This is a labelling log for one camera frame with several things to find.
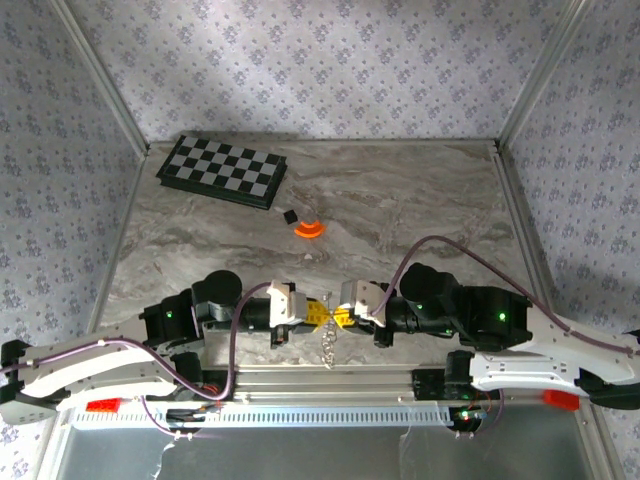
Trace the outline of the aluminium frame post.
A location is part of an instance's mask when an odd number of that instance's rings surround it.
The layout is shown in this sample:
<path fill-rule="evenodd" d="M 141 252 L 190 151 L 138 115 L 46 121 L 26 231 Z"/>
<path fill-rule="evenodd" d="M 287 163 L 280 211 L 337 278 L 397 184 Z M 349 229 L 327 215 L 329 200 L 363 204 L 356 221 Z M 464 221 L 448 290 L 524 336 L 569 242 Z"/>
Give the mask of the aluminium frame post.
<path fill-rule="evenodd" d="M 594 5 L 595 0 L 563 0 L 559 17 L 497 137 L 499 153 L 507 150 L 517 138 Z"/>
<path fill-rule="evenodd" d="M 91 75 L 96 88 L 125 137 L 137 154 L 145 155 L 148 151 L 148 143 L 138 128 L 133 114 L 122 98 L 115 81 L 89 40 L 77 15 L 67 0 L 47 1 L 62 22 L 66 33 L 76 47 L 83 64 Z"/>

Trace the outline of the folding black white chessboard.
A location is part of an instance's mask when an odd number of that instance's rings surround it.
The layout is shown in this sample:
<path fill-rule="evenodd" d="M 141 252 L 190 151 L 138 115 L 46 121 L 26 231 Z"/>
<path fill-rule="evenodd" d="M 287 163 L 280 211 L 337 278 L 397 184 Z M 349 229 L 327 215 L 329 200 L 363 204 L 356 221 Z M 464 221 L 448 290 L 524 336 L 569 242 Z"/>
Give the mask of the folding black white chessboard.
<path fill-rule="evenodd" d="M 181 136 L 156 177 L 165 187 L 267 210 L 286 170 L 281 155 Z"/>

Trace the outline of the grey metal sheet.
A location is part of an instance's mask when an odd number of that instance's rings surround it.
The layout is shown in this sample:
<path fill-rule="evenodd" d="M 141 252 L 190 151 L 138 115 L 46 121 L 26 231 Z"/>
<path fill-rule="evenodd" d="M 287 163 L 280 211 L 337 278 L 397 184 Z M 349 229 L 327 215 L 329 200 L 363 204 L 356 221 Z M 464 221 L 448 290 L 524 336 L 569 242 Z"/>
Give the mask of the grey metal sheet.
<path fill-rule="evenodd" d="M 229 429 L 174 442 L 155 429 L 71 434 L 55 480 L 595 480 L 563 428 Z"/>

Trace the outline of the aluminium mounting rail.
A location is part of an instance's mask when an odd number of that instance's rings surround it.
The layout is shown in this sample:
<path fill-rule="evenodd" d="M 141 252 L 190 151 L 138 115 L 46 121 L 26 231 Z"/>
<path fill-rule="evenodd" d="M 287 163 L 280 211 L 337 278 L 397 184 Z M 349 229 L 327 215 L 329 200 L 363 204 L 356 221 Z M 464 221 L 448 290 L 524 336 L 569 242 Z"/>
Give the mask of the aluminium mounting rail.
<path fill-rule="evenodd" d="M 411 371 L 443 369 L 436 366 L 382 365 L 247 366 L 235 374 L 233 392 L 225 400 L 264 405 L 373 405 L 416 400 Z M 203 370 L 194 384 L 205 390 L 193 392 L 180 384 L 155 361 L 123 365 L 99 372 L 95 362 L 86 366 L 46 369 L 45 375 L 25 388 L 29 395 L 44 398 L 61 395 L 59 410 L 82 407 L 109 398 L 133 400 L 147 396 L 152 402 L 174 409 L 195 409 L 222 392 L 224 369 Z"/>

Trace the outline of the aluminium table edge rail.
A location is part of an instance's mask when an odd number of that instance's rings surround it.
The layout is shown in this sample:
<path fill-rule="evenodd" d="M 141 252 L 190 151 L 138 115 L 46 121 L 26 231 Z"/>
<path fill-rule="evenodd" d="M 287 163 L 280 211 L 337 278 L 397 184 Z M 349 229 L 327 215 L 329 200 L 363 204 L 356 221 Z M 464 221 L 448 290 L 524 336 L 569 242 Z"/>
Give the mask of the aluminium table edge rail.
<path fill-rule="evenodd" d="M 129 195 L 127 197 L 127 200 L 124 206 L 123 215 L 121 217 L 119 227 L 116 233 L 115 244 L 111 251 L 109 261 L 106 265 L 105 275 L 101 281 L 96 302 L 91 313 L 89 324 L 87 326 L 87 330 L 86 330 L 87 333 L 93 333 L 100 325 L 101 318 L 102 318 L 105 305 L 108 300 L 111 285 L 113 282 L 113 278 L 117 269 L 117 265 L 119 263 L 119 256 L 124 244 L 126 231 L 131 218 L 131 212 L 132 212 L 134 201 L 137 195 L 137 190 L 139 187 L 141 175 L 144 170 L 146 160 L 148 158 L 148 154 L 149 154 L 149 150 L 146 150 L 139 156 L 137 167 L 136 167 L 135 174 L 131 184 L 131 189 L 129 191 Z"/>
<path fill-rule="evenodd" d="M 507 150 L 502 151 L 499 148 L 497 142 L 491 147 L 491 155 L 504 191 L 533 293 L 548 307 L 558 312 L 552 275 L 513 159 Z"/>

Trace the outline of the controller board with lights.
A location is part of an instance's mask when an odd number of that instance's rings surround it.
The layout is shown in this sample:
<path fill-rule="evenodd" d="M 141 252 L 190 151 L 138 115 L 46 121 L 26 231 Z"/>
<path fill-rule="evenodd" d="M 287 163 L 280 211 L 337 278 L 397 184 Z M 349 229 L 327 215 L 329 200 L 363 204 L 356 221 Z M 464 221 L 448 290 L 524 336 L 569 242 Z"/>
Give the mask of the controller board with lights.
<path fill-rule="evenodd" d="M 475 433 L 483 420 L 487 417 L 487 412 L 480 407 L 463 408 L 456 407 L 449 410 L 453 421 L 450 429 L 459 433 Z"/>

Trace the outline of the silver chain necklace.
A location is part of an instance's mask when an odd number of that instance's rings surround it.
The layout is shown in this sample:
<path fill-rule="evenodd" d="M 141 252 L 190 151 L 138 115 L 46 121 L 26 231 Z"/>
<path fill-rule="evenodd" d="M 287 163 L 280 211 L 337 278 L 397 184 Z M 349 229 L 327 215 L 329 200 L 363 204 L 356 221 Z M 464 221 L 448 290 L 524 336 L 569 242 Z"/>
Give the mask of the silver chain necklace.
<path fill-rule="evenodd" d="M 337 323 L 330 305 L 331 293 L 323 295 L 323 303 L 328 311 L 328 319 L 324 323 L 321 338 L 322 362 L 325 368 L 332 370 L 335 367 L 335 343 L 337 341 Z"/>

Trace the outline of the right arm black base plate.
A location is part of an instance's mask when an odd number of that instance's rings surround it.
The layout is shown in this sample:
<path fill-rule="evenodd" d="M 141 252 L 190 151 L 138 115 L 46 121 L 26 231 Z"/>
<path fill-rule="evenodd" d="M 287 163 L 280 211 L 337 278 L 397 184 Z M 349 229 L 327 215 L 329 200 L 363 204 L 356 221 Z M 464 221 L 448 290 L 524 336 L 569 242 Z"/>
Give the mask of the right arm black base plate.
<path fill-rule="evenodd" d="M 481 391 L 471 385 L 469 375 L 454 375 L 444 369 L 411 371 L 411 386 L 416 400 L 498 400 L 499 390 Z"/>

